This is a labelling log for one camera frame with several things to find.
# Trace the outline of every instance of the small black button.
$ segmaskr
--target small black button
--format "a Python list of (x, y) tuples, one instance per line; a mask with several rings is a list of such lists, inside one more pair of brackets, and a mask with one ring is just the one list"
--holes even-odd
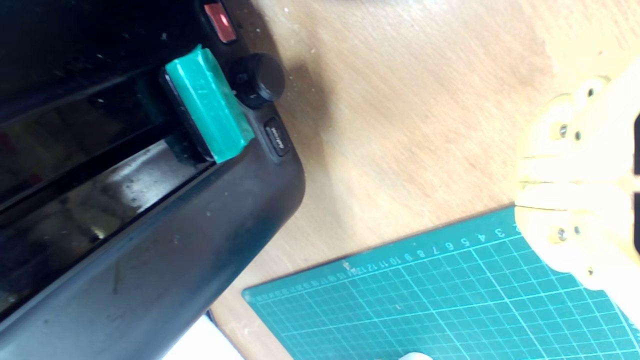
[(251, 109), (278, 100), (284, 92), (284, 70), (269, 54), (253, 54), (236, 60), (230, 75), (231, 89)]
[(284, 129), (282, 121), (277, 117), (272, 117), (264, 123), (264, 131), (271, 142), (271, 146), (278, 156), (285, 156), (291, 149), (291, 140)]

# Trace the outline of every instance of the ruler numbers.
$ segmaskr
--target ruler numbers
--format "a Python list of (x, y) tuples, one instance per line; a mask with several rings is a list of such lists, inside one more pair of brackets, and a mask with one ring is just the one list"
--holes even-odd
[[(271, 291), (256, 297), (252, 297), (253, 301), (263, 302), (269, 301), (272, 299), (278, 299), (283, 296), (294, 295), (297, 293), (301, 293), (306, 290), (311, 290), (314, 288), (320, 288), (323, 286), (335, 284), (338, 282), (348, 281), (354, 277), (360, 277), (367, 274), (372, 274), (374, 272), (380, 272), (383, 270), (388, 270), (391, 268), (395, 268), (398, 266), (402, 266), (408, 263), (414, 263), (417, 261), (436, 258), (438, 256), (443, 256), (446, 254), (450, 254), (452, 252), (456, 252), (459, 250), (464, 250), (466, 248), (476, 247), (483, 245), (485, 243), (491, 243), (494, 241), (500, 240), (508, 240), (511, 238), (515, 238), (520, 235), (520, 229), (516, 224), (513, 224), (510, 228), (507, 227), (498, 227), (493, 229), (492, 231), (487, 231), (485, 233), (473, 233), (469, 234), (467, 237), (458, 238), (458, 239), (450, 239), (444, 243), (440, 243), (438, 245), (423, 245), (413, 243), (415, 245), (415, 249), (411, 251), (403, 252), (402, 254), (398, 254), (396, 256), (385, 257), (377, 260), (373, 263), (366, 263), (363, 265), (351, 266), (348, 261), (349, 258), (341, 261), (344, 271), (338, 271), (331, 275), (326, 275), (319, 277), (315, 280), (303, 282), (301, 284), (297, 284), (294, 286), (290, 286), (288, 288), (282, 288), (280, 290)], [(408, 238), (403, 241), (420, 241), (418, 240), (421, 235), (418, 235), (414, 238)]]

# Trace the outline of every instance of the wooden surface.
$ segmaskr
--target wooden surface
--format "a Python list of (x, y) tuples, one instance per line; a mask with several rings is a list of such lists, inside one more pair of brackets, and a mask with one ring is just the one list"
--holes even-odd
[(553, 96), (640, 54), (635, 1), (228, 1), (279, 56), (307, 174), (300, 210), (214, 303), (247, 360), (290, 359), (247, 286), (512, 201), (515, 149)]

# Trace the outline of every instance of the red button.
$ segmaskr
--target red button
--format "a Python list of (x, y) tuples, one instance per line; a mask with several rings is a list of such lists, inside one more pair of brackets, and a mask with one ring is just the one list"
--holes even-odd
[(229, 20), (229, 16), (222, 3), (206, 4), (204, 11), (207, 12), (214, 28), (216, 28), (218, 37), (223, 43), (228, 44), (237, 38), (236, 31), (231, 25), (231, 20)]

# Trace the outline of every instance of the yellow 3d printed part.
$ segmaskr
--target yellow 3d printed part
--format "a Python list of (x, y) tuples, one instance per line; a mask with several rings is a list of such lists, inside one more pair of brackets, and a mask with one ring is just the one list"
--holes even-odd
[(540, 258), (640, 324), (634, 124), (640, 61), (552, 100), (519, 153), (516, 222)]

